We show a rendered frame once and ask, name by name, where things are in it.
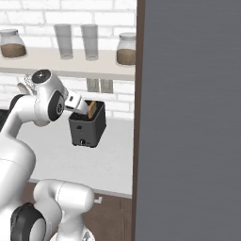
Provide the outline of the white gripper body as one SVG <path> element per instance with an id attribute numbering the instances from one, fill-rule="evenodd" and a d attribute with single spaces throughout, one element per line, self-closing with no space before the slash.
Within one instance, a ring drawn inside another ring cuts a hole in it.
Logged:
<path id="1" fill-rule="evenodd" d="M 88 104 L 84 99 L 81 99 L 78 106 L 75 108 L 75 112 L 78 114 L 87 115 L 88 114 Z"/>

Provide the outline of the brown bread slice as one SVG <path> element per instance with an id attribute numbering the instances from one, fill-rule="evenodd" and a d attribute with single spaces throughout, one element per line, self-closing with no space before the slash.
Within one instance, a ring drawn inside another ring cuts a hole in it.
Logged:
<path id="1" fill-rule="evenodd" d="M 89 105 L 88 105 L 88 118 L 91 119 L 93 117 L 93 115 L 95 114 L 97 110 L 97 104 L 95 101 L 92 101 Z"/>

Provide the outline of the dark grey toaster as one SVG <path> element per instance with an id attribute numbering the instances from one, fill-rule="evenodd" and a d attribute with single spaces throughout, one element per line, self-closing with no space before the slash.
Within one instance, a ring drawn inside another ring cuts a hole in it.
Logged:
<path id="1" fill-rule="evenodd" d="M 74 146 L 95 148 L 106 127 L 104 102 L 97 101 L 97 110 L 91 119 L 87 115 L 73 112 L 69 116 L 69 125 Z"/>

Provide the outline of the brown tall side panel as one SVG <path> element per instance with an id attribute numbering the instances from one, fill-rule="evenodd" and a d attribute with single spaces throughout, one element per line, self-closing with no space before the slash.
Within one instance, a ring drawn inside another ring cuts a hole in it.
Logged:
<path id="1" fill-rule="evenodd" d="M 136 241 L 137 176 L 138 176 L 138 156 L 139 156 L 143 44 L 144 44 L 144 28 L 145 28 L 145 2 L 146 2 L 146 0 L 137 0 L 137 44 L 136 44 L 136 51 L 137 51 L 136 58 L 137 59 L 136 59 L 136 80 L 135 80 L 135 118 L 134 118 L 131 241 Z"/>

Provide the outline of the clear drinking glass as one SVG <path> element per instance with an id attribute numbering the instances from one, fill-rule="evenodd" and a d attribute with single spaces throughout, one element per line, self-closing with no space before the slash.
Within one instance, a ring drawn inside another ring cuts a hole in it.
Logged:
<path id="1" fill-rule="evenodd" d="M 61 59 L 72 59 L 72 28 L 69 24 L 55 24 L 56 41 Z"/>
<path id="2" fill-rule="evenodd" d="M 82 24 L 82 39 L 85 48 L 86 60 L 97 60 L 98 55 L 98 25 Z"/>

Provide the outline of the glass jar with brown filling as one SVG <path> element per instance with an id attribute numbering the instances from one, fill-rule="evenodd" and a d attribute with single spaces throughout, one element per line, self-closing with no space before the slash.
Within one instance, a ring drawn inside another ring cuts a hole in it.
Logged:
<path id="1" fill-rule="evenodd" d="M 131 32 L 120 33 L 117 47 L 117 63 L 124 66 L 136 64 L 136 34 Z"/>
<path id="2" fill-rule="evenodd" d="M 16 58 L 26 55 L 24 42 L 17 29 L 0 30 L 0 51 L 4 58 Z"/>

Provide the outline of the black hob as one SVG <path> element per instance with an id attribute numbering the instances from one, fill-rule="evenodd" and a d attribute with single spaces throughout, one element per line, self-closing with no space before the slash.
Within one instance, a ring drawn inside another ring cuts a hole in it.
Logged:
<path id="1" fill-rule="evenodd" d="M 0 109 L 0 131 L 2 130 L 9 115 L 9 110 Z"/>

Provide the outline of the grey fridge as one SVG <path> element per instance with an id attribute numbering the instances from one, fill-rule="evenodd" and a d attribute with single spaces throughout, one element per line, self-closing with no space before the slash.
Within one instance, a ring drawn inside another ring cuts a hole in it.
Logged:
<path id="1" fill-rule="evenodd" d="M 241 0 L 146 0 L 136 241 L 241 241 Z"/>

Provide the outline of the brown base cupboard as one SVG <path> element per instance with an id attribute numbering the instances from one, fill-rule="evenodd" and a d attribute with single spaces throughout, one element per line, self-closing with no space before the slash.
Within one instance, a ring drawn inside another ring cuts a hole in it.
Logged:
<path id="1" fill-rule="evenodd" d="M 94 203 L 83 215 L 95 240 L 131 241 L 132 200 L 96 193 L 95 199 L 99 198 L 103 198 L 102 202 Z"/>

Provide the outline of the grey wall socket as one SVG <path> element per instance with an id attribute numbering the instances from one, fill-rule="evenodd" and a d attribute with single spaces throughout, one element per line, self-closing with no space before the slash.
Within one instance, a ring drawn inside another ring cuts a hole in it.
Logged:
<path id="1" fill-rule="evenodd" d="M 88 92 L 99 92 L 99 80 L 98 79 L 87 79 Z"/>
<path id="2" fill-rule="evenodd" d="M 101 93 L 113 93 L 113 81 L 112 80 L 101 80 Z"/>

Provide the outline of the pale wall shelf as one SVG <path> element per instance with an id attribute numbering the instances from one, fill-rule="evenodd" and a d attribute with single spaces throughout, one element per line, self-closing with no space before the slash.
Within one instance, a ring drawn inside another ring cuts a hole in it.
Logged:
<path id="1" fill-rule="evenodd" d="M 33 74 L 48 69 L 57 76 L 90 79 L 112 79 L 134 81 L 135 66 L 121 66 L 116 63 L 116 52 L 101 50 L 99 58 L 86 60 L 84 50 L 74 50 L 72 59 L 61 59 L 57 49 L 29 48 L 27 55 L 20 58 L 4 58 L 0 54 L 0 72 Z"/>

